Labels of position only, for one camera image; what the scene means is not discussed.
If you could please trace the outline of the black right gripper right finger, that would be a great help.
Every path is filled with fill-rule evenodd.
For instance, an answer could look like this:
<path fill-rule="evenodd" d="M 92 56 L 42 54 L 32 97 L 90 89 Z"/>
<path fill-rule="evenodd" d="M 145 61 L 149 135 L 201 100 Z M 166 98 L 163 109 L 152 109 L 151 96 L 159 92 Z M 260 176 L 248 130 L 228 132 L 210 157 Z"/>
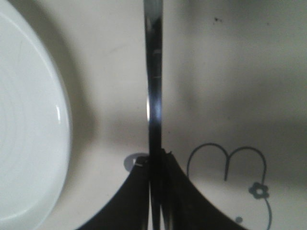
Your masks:
<path fill-rule="evenodd" d="M 166 230 L 243 230 L 191 183 L 172 153 L 161 153 L 161 205 Z"/>

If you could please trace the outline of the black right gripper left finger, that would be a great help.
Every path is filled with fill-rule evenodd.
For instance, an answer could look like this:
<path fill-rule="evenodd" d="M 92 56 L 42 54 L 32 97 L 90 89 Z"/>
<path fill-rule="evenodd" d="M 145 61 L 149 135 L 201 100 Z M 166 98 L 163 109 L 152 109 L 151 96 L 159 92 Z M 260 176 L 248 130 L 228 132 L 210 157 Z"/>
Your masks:
<path fill-rule="evenodd" d="M 146 230 L 150 209 L 149 157 L 136 158 L 127 179 L 80 230 Z"/>

